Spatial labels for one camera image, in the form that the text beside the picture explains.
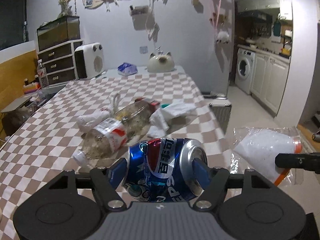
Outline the clear plastic bottle with label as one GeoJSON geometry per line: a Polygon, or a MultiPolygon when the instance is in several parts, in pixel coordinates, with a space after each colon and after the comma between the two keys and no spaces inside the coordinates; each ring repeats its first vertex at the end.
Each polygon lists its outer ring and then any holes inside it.
{"type": "Polygon", "coordinates": [[[160,102],[138,98],[86,133],[81,153],[89,160],[107,159],[126,144],[138,142],[150,128],[160,102]]]}

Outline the crushed blue Pepsi can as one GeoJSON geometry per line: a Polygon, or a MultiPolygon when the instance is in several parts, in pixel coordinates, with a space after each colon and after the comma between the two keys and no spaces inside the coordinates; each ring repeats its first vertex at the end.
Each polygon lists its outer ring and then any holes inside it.
{"type": "Polygon", "coordinates": [[[207,163],[196,139],[158,138],[128,149],[123,187],[141,202],[183,202],[198,197],[202,187],[193,172],[193,160],[207,163]]]}

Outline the clear zip bag white powder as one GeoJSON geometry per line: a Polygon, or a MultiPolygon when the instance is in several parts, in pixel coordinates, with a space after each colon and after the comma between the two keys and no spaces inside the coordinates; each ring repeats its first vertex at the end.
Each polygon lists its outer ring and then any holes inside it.
{"type": "Polygon", "coordinates": [[[252,168],[276,186],[291,186],[303,182],[303,172],[294,168],[279,168],[275,158],[280,153],[300,154],[303,145],[295,127],[238,127],[230,137],[232,173],[252,168]]]}

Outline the white plastic bag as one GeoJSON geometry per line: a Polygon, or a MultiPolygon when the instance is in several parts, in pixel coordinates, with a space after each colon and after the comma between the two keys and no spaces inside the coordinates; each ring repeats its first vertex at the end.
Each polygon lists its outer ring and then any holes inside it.
{"type": "Polygon", "coordinates": [[[109,105],[102,107],[92,114],[78,116],[76,118],[76,124],[80,132],[87,133],[107,118],[112,117],[118,111],[119,102],[120,94],[117,93],[109,105]]]}

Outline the white tissue paper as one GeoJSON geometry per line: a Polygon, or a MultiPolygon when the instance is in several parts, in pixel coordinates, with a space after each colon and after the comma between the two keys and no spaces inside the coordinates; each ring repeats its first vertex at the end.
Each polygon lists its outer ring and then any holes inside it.
{"type": "Polygon", "coordinates": [[[160,107],[149,118],[150,128],[147,136],[150,138],[165,137],[170,133],[172,121],[176,118],[186,118],[194,113],[194,103],[177,102],[160,107]]]}

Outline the white ribbed suitcase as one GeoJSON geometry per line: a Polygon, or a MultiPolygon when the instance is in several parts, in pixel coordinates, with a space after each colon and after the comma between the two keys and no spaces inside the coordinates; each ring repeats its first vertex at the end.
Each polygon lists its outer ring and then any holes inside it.
{"type": "Polygon", "coordinates": [[[223,133],[225,134],[227,132],[231,116],[232,103],[228,100],[225,94],[205,92],[202,93],[202,95],[205,99],[209,100],[209,107],[214,113],[217,122],[219,123],[223,133]]]}

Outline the checkered brown white tablecloth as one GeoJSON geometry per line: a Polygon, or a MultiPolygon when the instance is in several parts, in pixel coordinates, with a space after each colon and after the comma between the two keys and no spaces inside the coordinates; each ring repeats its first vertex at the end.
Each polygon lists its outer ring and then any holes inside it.
{"type": "Polygon", "coordinates": [[[76,118],[120,95],[120,107],[146,97],[197,107],[194,120],[171,133],[203,143],[210,166],[227,166],[231,150],[208,102],[187,74],[171,72],[71,81],[1,148],[1,239],[17,239],[12,215],[19,205],[63,170],[78,170],[72,155],[82,146],[76,118]]]}

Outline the white kitchen cabinets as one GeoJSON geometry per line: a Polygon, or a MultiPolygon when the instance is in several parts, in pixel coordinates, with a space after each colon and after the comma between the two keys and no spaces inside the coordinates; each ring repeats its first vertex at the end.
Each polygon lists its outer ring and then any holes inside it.
{"type": "Polygon", "coordinates": [[[256,53],[251,93],[273,116],[283,99],[290,62],[271,54],[256,53]]]}

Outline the blue tissue pack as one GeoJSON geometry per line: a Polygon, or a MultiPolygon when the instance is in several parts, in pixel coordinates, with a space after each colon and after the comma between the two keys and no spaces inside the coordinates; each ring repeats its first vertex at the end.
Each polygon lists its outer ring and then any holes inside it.
{"type": "Polygon", "coordinates": [[[138,73],[137,66],[131,63],[124,62],[117,68],[118,74],[122,76],[130,76],[138,73]]]}

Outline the white cat shaped ornament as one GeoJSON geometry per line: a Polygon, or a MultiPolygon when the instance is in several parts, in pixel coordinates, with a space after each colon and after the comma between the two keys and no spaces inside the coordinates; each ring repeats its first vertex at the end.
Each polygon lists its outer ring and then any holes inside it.
{"type": "Polygon", "coordinates": [[[151,53],[148,60],[147,70],[150,73],[166,73],[175,69],[175,63],[171,52],[166,54],[151,53]]]}

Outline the white washing machine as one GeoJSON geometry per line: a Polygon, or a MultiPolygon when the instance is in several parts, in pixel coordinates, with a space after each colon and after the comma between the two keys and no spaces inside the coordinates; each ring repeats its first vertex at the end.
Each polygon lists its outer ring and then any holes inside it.
{"type": "Polygon", "coordinates": [[[235,84],[246,94],[251,92],[255,62],[255,52],[238,48],[235,84]]]}

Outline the white space heater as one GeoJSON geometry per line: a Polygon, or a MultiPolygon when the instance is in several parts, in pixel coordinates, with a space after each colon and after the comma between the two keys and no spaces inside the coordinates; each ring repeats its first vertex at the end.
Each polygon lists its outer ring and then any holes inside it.
{"type": "Polygon", "coordinates": [[[106,70],[103,47],[99,42],[79,46],[74,57],[79,79],[92,79],[106,70]]]}

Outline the clear water bottle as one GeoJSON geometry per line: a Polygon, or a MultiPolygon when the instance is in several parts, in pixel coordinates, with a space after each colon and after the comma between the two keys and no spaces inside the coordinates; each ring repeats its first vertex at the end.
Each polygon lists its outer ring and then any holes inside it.
{"type": "Polygon", "coordinates": [[[47,71],[45,66],[42,64],[42,60],[39,59],[37,61],[37,74],[39,77],[39,82],[41,85],[41,88],[46,88],[49,86],[49,80],[48,80],[48,76],[47,76],[47,71]]]}

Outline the black drawer cabinet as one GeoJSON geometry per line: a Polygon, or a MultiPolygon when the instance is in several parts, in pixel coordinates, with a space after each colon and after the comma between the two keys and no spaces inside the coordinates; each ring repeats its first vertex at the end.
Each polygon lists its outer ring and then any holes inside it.
{"type": "Polygon", "coordinates": [[[83,40],[70,40],[38,52],[50,86],[78,79],[74,52],[83,44],[83,40]]]}

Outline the glass terrarium tank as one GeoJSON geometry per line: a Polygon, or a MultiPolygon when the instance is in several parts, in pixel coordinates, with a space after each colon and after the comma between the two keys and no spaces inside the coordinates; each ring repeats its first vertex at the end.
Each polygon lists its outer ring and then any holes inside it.
{"type": "Polygon", "coordinates": [[[39,51],[80,38],[79,16],[63,16],[37,28],[39,51]]]}

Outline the dried flower bouquet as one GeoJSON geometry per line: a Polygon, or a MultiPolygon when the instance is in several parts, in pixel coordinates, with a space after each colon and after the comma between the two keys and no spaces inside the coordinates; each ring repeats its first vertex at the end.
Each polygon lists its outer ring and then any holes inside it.
{"type": "Polygon", "coordinates": [[[60,6],[60,13],[58,15],[58,18],[64,17],[64,16],[72,16],[72,6],[69,5],[71,0],[58,0],[58,5],[60,6]]]}

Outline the white plush sheep wall toy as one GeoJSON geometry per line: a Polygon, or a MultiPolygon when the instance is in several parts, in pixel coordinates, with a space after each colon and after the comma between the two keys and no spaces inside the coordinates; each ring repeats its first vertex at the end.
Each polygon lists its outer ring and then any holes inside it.
{"type": "Polygon", "coordinates": [[[230,41],[230,35],[227,31],[219,31],[217,33],[217,36],[216,36],[216,42],[217,43],[229,43],[230,41]]]}

